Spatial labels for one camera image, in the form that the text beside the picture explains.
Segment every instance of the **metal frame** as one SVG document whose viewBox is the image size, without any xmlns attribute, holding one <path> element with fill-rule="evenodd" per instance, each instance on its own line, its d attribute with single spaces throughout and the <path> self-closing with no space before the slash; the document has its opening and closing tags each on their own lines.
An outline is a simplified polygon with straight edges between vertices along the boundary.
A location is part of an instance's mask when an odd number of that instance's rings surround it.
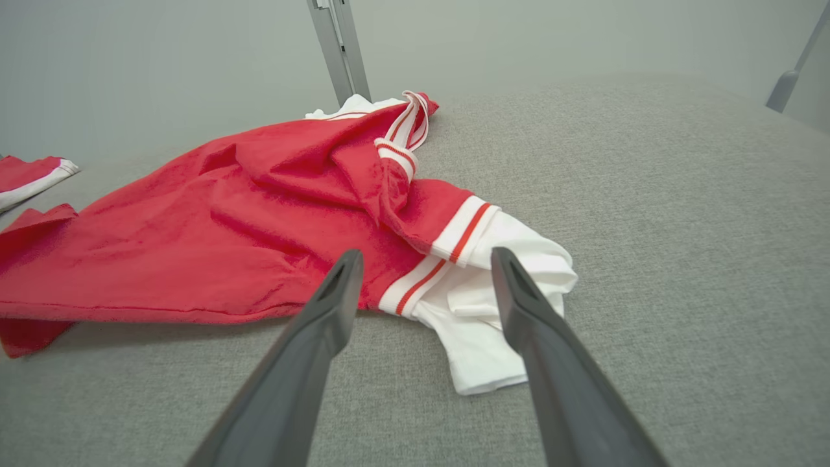
<svg viewBox="0 0 830 467">
<path fill-rule="evenodd" d="M 342 106 L 354 94 L 371 101 L 351 7 L 346 0 L 306 1 L 337 101 Z"/>
<path fill-rule="evenodd" d="M 801 52 L 801 56 L 798 58 L 795 68 L 793 70 L 785 71 L 779 78 L 778 82 L 775 83 L 775 88 L 767 100 L 767 107 L 779 113 L 784 111 L 784 107 L 787 106 L 789 97 L 793 94 L 793 89 L 795 89 L 795 83 L 798 82 L 798 76 L 801 74 L 801 69 L 804 67 L 804 63 L 807 62 L 807 57 L 809 57 L 813 46 L 816 45 L 818 35 L 822 33 L 822 30 L 828 22 L 830 22 L 830 1 L 828 1 L 827 6 L 824 7 L 822 16 L 818 19 L 818 24 L 816 24 L 815 29 L 813 29 L 813 34 L 811 34 L 810 38 L 807 40 L 807 46 L 805 46 L 803 52 Z"/>
</svg>

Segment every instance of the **white trim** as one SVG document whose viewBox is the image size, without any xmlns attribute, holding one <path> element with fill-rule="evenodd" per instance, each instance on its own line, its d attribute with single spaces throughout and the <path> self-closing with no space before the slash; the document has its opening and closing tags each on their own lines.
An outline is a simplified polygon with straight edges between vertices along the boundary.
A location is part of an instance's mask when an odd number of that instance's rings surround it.
<svg viewBox="0 0 830 467">
<path fill-rule="evenodd" d="M 398 146 L 406 147 L 409 142 L 409 133 L 415 126 L 415 119 L 421 111 L 421 98 L 412 91 L 404 91 L 403 95 L 409 100 L 407 108 L 395 119 L 386 132 L 386 139 Z"/>
<path fill-rule="evenodd" d="M 79 169 L 77 165 L 72 164 L 71 161 L 61 159 L 61 163 L 56 168 L 52 169 L 52 172 L 49 174 L 21 187 L 0 193 L 0 213 L 8 211 L 14 206 L 31 198 L 35 194 L 48 189 L 61 180 L 71 177 L 80 171 L 81 169 Z"/>
<path fill-rule="evenodd" d="M 424 141 L 427 140 L 427 132 L 429 131 L 429 106 L 427 105 L 427 101 L 421 97 L 420 94 L 412 94 L 421 102 L 421 108 L 423 109 L 423 122 L 413 133 L 413 140 L 417 141 L 417 143 L 409 148 L 410 150 L 416 150 L 421 147 Z"/>
<path fill-rule="evenodd" d="M 413 268 L 412 271 L 406 273 L 403 277 L 392 283 L 392 285 L 386 289 L 386 292 L 384 292 L 383 296 L 380 298 L 380 304 L 378 307 L 384 312 L 397 315 L 398 304 L 401 300 L 403 300 L 403 297 L 409 293 L 410 289 L 429 276 L 429 274 L 436 268 L 437 272 L 428 281 L 421 284 L 412 293 L 412 295 L 409 296 L 403 307 L 401 316 L 409 319 L 415 319 L 412 316 L 415 304 L 421 299 L 424 293 L 427 293 L 427 291 L 429 291 L 433 285 L 438 283 L 438 281 L 444 277 L 444 274 L 452 268 L 452 263 L 449 261 L 436 256 L 427 255 L 415 268 Z"/>
<path fill-rule="evenodd" d="M 407 160 L 406 157 L 396 153 L 394 150 L 391 150 L 388 147 L 382 147 L 381 145 L 393 147 L 400 153 L 407 155 L 409 160 Z M 385 140 L 383 138 L 376 139 L 374 141 L 374 147 L 378 150 L 378 155 L 381 159 L 391 159 L 399 163 L 401 167 L 403 167 L 403 170 L 406 171 L 407 179 L 409 179 L 409 182 L 412 183 L 413 178 L 415 178 L 415 173 L 417 172 L 417 157 L 415 157 L 415 154 L 413 154 L 411 150 L 402 148 L 392 143 L 392 141 Z"/>
<path fill-rule="evenodd" d="M 487 202 L 478 196 L 473 195 L 470 198 L 467 198 L 461 207 L 458 208 L 455 215 L 452 216 L 452 220 L 450 220 L 449 224 L 447 224 L 441 234 L 438 235 L 435 242 L 432 243 L 430 254 L 447 260 L 450 259 L 452 252 L 455 251 L 456 246 L 459 242 L 461 242 L 461 238 L 467 231 L 470 222 L 472 222 L 472 220 L 476 217 L 476 213 L 478 213 L 479 209 L 481 209 L 481 207 L 485 204 L 487 204 Z M 457 265 L 461 267 L 466 266 L 472 250 L 475 249 L 479 238 L 481 238 L 481 234 L 485 231 L 487 225 L 493 219 L 493 216 L 500 210 L 501 208 L 498 206 L 490 205 L 484 214 L 478 219 L 476 227 L 472 230 L 470 237 L 466 240 L 464 247 L 461 249 L 461 254 L 459 254 L 458 260 L 456 261 Z"/>
</svg>

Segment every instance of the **white fabric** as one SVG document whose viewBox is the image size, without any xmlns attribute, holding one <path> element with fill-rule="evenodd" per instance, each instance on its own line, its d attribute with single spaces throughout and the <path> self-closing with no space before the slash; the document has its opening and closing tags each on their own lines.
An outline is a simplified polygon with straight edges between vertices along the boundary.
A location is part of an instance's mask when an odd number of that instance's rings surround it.
<svg viewBox="0 0 830 467">
<path fill-rule="evenodd" d="M 31 198 L 35 194 L 48 189 L 61 180 L 71 177 L 80 171 L 81 169 L 79 169 L 77 165 L 72 164 L 69 160 L 61 159 L 61 164 L 46 176 L 27 183 L 22 187 L 0 193 L 0 213 L 8 211 L 23 201 Z"/>
<path fill-rule="evenodd" d="M 512 216 L 495 213 L 466 268 L 452 265 L 411 313 L 438 333 L 447 350 L 452 382 L 463 396 L 527 381 L 524 362 L 501 333 L 490 273 L 491 251 L 497 246 L 515 253 L 559 315 L 564 315 L 562 294 L 577 281 L 564 248 Z"/>
<path fill-rule="evenodd" d="M 396 106 L 397 104 L 405 104 L 406 102 L 399 99 L 387 99 L 386 101 L 375 102 L 374 104 L 367 101 L 365 97 L 360 94 L 355 94 L 343 104 L 339 111 L 333 114 L 325 114 L 321 109 L 305 114 L 306 119 L 327 120 L 327 119 L 341 119 L 341 118 L 360 118 L 363 115 L 372 113 L 384 107 Z"/>
</svg>

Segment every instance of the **metal bracket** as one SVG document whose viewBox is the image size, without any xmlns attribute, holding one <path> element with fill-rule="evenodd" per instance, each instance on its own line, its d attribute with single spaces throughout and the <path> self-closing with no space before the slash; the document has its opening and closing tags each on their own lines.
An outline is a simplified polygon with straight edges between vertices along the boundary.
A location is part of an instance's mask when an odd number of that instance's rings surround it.
<svg viewBox="0 0 830 467">
<path fill-rule="evenodd" d="M 337 101 L 342 106 L 354 94 L 371 101 L 351 7 L 346 0 L 306 1 Z"/>
</svg>

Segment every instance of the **red and white stripe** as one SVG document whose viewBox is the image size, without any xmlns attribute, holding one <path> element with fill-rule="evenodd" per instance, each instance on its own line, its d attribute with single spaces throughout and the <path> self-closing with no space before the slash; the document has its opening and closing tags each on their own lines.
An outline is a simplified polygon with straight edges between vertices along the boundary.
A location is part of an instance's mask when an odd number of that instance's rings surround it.
<svg viewBox="0 0 830 467">
<path fill-rule="evenodd" d="M 374 147 L 378 149 L 378 155 L 381 159 L 391 159 L 399 163 L 406 171 L 409 182 L 412 183 L 415 172 L 417 172 L 417 157 L 411 150 L 395 145 L 383 138 L 376 139 Z"/>
<path fill-rule="evenodd" d="M 427 102 L 419 94 L 411 91 L 404 91 L 403 95 L 409 100 L 409 105 L 389 126 L 385 139 L 392 141 L 395 145 L 415 149 L 423 143 L 427 136 L 427 126 L 429 125 Z M 414 128 L 417 116 L 421 112 L 423 112 L 422 124 L 420 127 Z M 413 136 L 416 134 L 416 141 L 412 142 Z"/>
<path fill-rule="evenodd" d="M 464 201 L 432 244 L 430 254 L 386 289 L 379 308 L 390 314 L 411 318 L 417 301 L 443 278 L 453 264 L 466 265 L 481 234 L 498 211 L 497 206 L 477 196 Z"/>
<path fill-rule="evenodd" d="M 481 234 L 499 209 L 478 196 L 467 198 L 432 243 L 430 254 L 465 267 Z"/>
</svg>

